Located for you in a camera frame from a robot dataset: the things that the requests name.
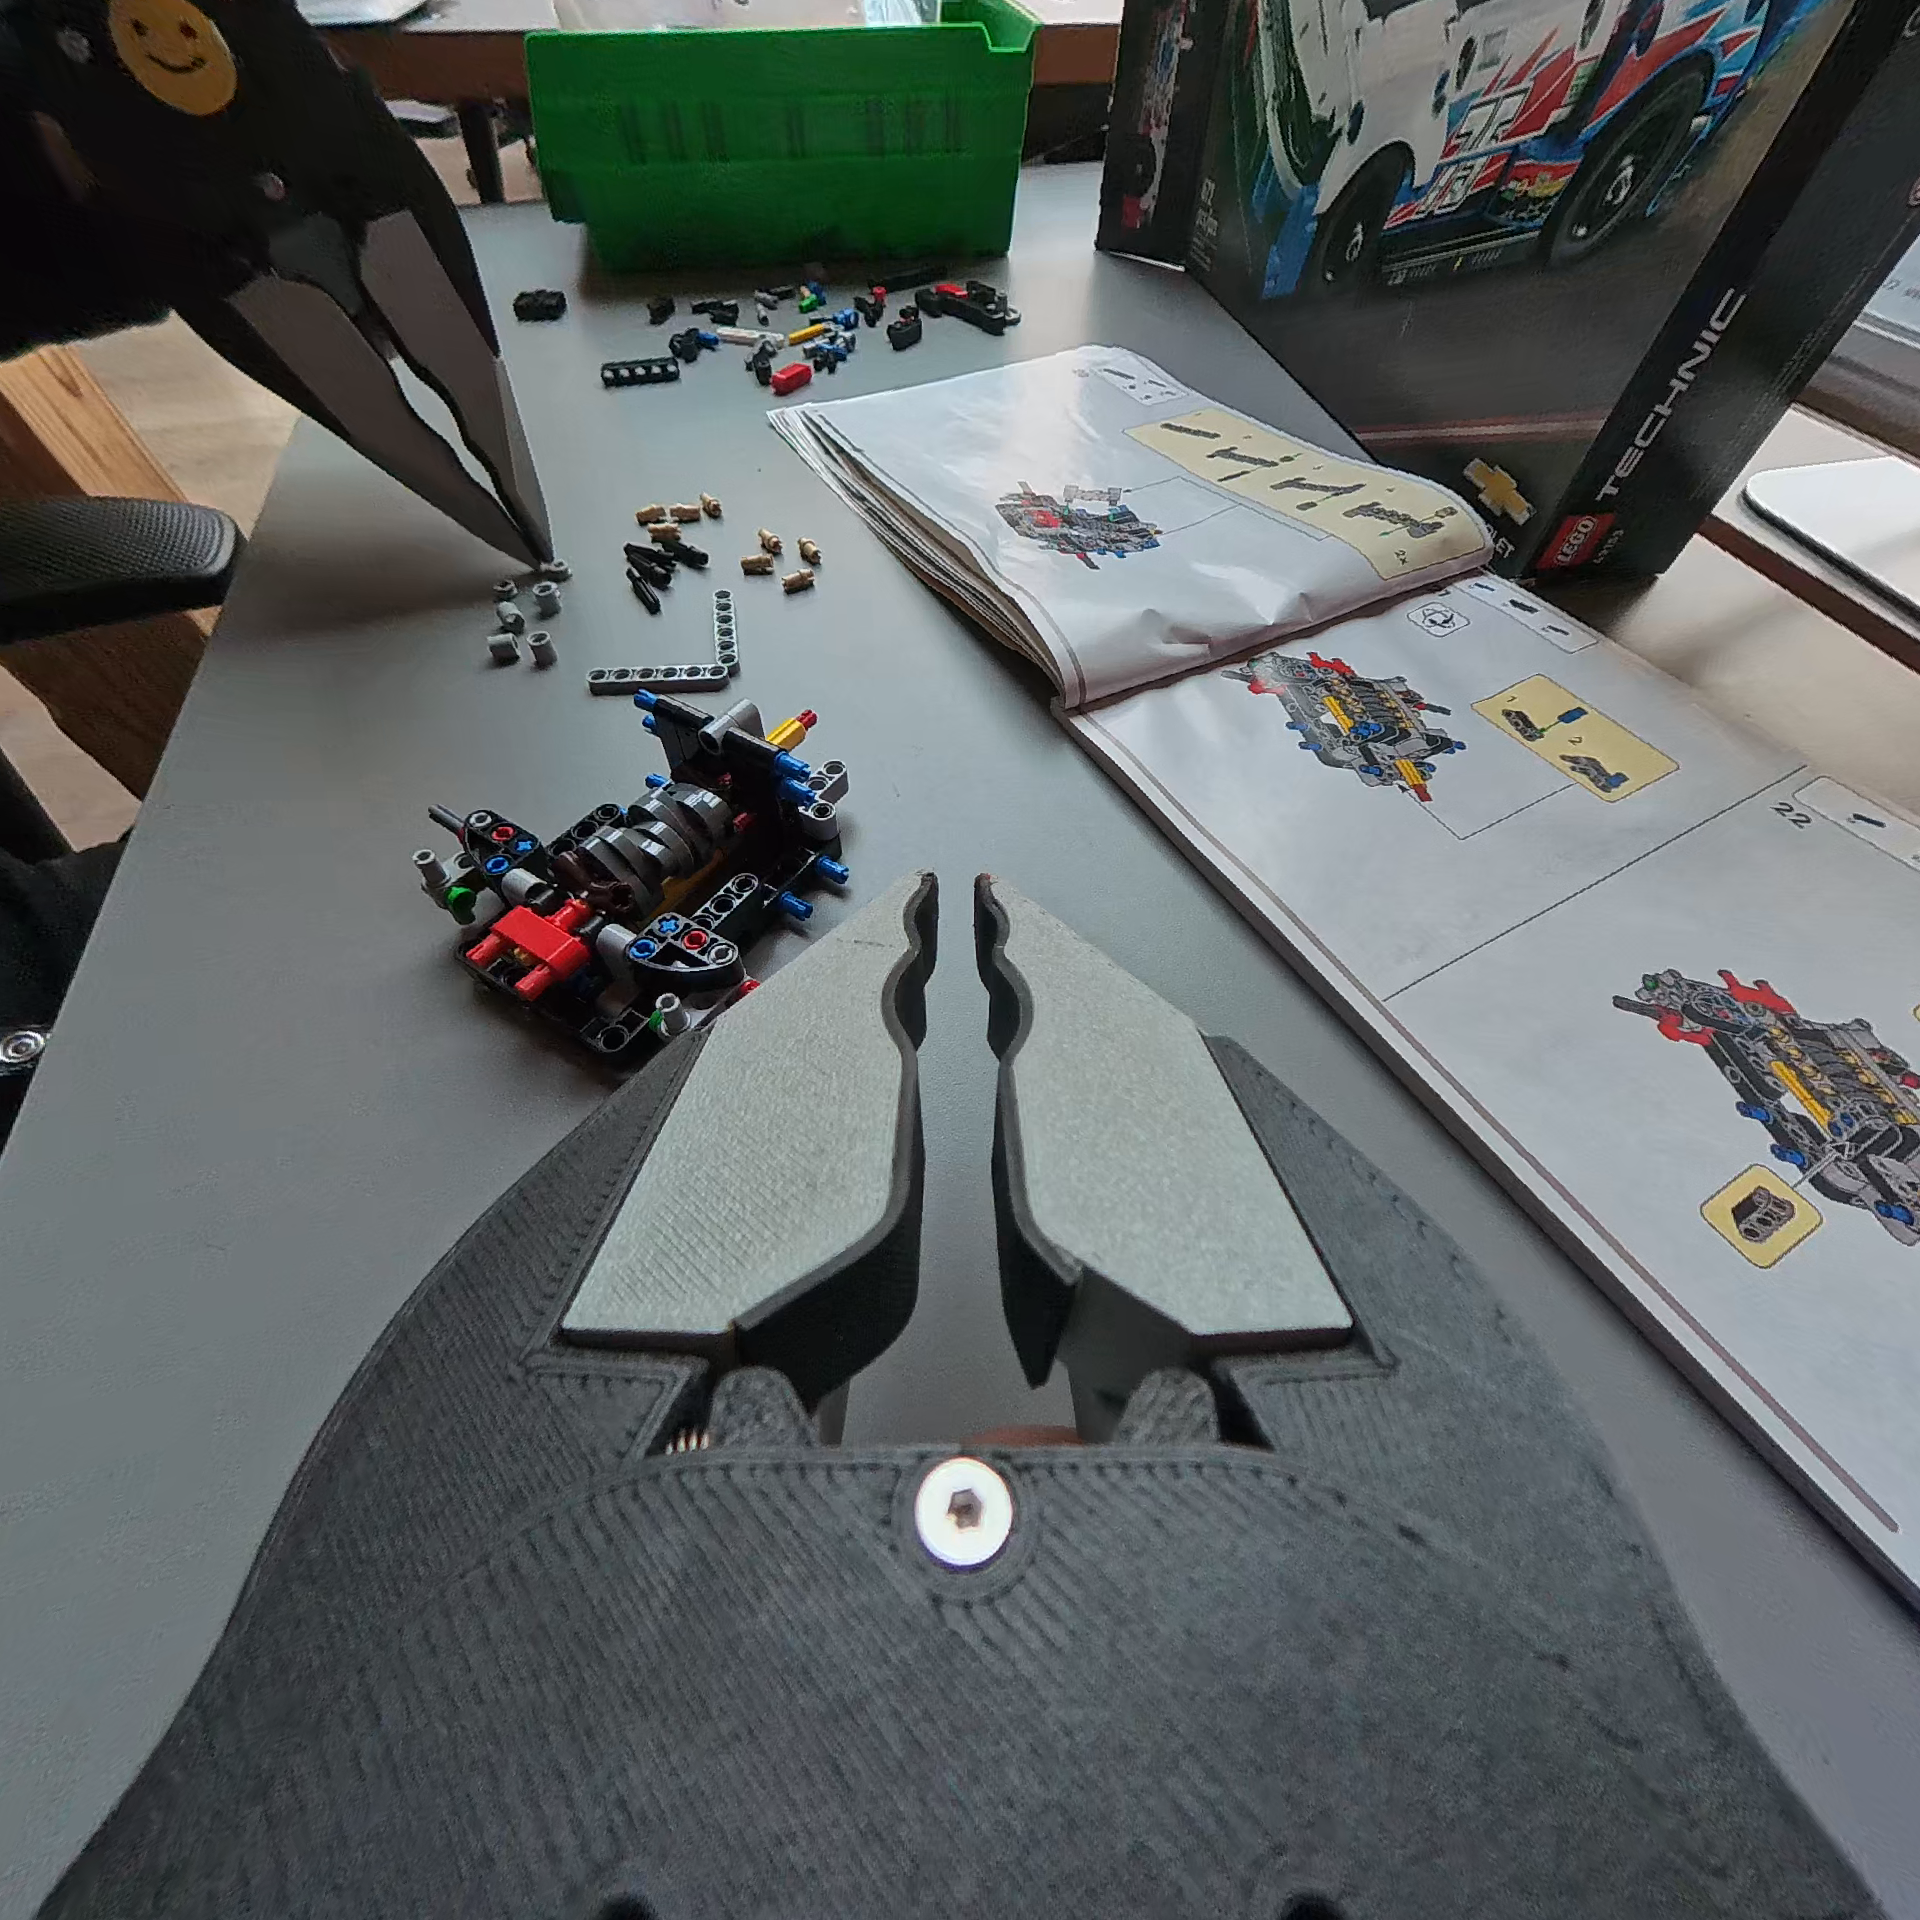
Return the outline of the person's dark jacket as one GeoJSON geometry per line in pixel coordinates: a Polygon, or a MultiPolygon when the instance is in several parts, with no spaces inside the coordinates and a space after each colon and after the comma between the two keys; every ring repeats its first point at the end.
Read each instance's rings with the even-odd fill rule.
{"type": "Polygon", "coordinates": [[[3,1136],[32,1084],[128,833],[68,848],[3,758],[3,1136]]]}

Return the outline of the grey angled lego beam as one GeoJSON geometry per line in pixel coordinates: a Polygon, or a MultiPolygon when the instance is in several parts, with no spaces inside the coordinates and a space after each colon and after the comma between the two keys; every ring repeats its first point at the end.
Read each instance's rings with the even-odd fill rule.
{"type": "Polygon", "coordinates": [[[719,692],[735,684],[741,651],[735,635],[735,609],[732,590],[710,596],[708,641],[701,656],[683,661],[626,661],[597,665],[586,673],[582,686],[594,700],[675,697],[690,692],[719,692]]]}

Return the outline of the pile of tan lego pins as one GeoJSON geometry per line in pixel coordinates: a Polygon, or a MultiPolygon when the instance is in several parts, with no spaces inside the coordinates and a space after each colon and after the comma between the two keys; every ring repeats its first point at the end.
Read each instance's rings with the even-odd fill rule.
{"type": "Polygon", "coordinates": [[[686,542],[700,547],[710,565],[693,576],[725,585],[732,573],[746,581],[780,582],[783,595],[800,595],[818,582],[822,548],[810,534],[790,534],[778,521],[751,513],[732,514],[719,494],[701,491],[666,502],[648,502],[634,516],[635,542],[686,542]]]}

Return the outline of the lego set box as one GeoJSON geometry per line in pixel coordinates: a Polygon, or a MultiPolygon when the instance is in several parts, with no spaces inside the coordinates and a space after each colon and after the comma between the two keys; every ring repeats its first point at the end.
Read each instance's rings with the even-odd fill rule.
{"type": "Polygon", "coordinates": [[[1098,246],[1520,576],[1662,572],[1915,243],[1915,2],[1124,4],[1098,246]]]}

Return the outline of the white flat device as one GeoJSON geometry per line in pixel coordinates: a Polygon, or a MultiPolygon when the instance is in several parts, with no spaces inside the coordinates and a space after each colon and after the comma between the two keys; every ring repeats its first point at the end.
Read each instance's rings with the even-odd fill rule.
{"type": "Polygon", "coordinates": [[[1918,464],[1903,457],[1755,470],[1743,506],[1918,617],[1918,464]]]}

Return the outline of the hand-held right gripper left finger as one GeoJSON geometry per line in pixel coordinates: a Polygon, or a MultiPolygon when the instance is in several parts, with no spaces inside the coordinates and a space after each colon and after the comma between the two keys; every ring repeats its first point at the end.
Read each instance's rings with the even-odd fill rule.
{"type": "Polygon", "coordinates": [[[919,1299],[936,925],[934,874],[908,874],[700,1033],[566,1344],[780,1372],[837,1433],[919,1299]]]}

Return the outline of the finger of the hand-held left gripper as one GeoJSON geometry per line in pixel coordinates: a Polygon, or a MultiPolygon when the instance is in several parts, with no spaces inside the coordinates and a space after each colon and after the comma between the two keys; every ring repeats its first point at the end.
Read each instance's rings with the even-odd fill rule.
{"type": "Polygon", "coordinates": [[[544,494],[490,312],[468,308],[407,210],[372,220],[360,276],[399,356],[444,398],[486,482],[474,481],[403,396],[392,398],[390,420],[375,433],[368,454],[495,550],[528,562],[554,561],[544,494]]]}
{"type": "Polygon", "coordinates": [[[414,412],[389,361],[328,292],[311,281],[261,275],[238,289],[228,306],[294,376],[306,413],[327,416],[332,429],[376,468],[495,550],[528,562],[549,557],[544,540],[524,533],[414,412]]]}

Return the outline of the pile of mixed lego pieces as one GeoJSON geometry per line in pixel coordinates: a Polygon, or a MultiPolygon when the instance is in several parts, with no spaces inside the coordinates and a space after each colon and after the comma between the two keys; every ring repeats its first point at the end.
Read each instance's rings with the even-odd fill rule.
{"type": "Polygon", "coordinates": [[[1022,322],[1022,314],[995,283],[979,276],[896,275],[837,296],[824,280],[803,280],[751,291],[749,312],[735,299],[693,299],[679,308],[671,296],[652,296],[647,320],[686,325],[662,340],[662,353],[686,376],[708,353],[735,347],[751,381],[774,398],[803,390],[813,378],[832,378],[858,345],[877,334],[893,353],[923,342],[933,320],[956,320],[995,338],[1022,322]]]}

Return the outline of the green plastic bin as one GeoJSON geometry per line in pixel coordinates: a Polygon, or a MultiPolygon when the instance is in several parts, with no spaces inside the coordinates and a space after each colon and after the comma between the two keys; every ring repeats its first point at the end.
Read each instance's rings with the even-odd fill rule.
{"type": "Polygon", "coordinates": [[[999,2],[533,33],[544,198],[608,272],[1002,256],[1037,33],[999,2]]]}

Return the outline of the wooden cabinet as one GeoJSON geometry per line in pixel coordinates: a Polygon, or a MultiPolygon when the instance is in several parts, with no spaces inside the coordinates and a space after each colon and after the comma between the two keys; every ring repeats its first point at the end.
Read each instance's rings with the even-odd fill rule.
{"type": "MultiPolygon", "coordinates": [[[[3,497],[183,500],[66,345],[3,365],[3,497]]],[[[5,668],[75,748],[142,801],[215,624],[206,609],[28,641],[5,650],[5,668]]]]}

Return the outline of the open lego instruction booklet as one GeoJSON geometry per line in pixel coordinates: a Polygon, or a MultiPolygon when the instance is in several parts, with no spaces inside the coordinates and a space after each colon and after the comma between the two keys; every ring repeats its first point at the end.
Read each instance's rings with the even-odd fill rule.
{"type": "Polygon", "coordinates": [[[1915,821],[1134,353],[767,424],[1915,1596],[1915,821]]]}

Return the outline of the pile of grey lego bushings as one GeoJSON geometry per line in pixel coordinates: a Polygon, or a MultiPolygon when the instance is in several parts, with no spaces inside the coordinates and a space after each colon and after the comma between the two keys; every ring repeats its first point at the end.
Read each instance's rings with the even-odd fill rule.
{"type": "Polygon", "coordinates": [[[538,562],[519,579],[491,587],[486,659],[491,665],[525,662],[547,669],[558,662],[556,624],[564,612],[571,566],[563,561],[538,562]]]}

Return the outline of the partly built lego assembly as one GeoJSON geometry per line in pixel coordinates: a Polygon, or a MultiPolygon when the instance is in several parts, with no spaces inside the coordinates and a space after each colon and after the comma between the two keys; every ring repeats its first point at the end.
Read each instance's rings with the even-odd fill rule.
{"type": "Polygon", "coordinates": [[[659,678],[626,690],[666,753],[634,801],[551,836],[431,808],[454,851],[416,852],[423,892],[462,929],[463,972],[622,1070],[751,992],[755,949],[850,880],[848,769],[800,755],[816,710],[765,728],[751,701],[707,710],[659,678]]]}

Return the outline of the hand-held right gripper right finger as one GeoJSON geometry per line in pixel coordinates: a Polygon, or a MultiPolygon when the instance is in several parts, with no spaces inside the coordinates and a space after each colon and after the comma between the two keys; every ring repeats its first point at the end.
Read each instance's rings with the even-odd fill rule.
{"type": "Polygon", "coordinates": [[[1352,1313],[1200,1028],[988,874],[976,964],[1002,1310],[1028,1384],[1067,1372],[1078,1437],[1163,1370],[1346,1350],[1352,1313]]]}

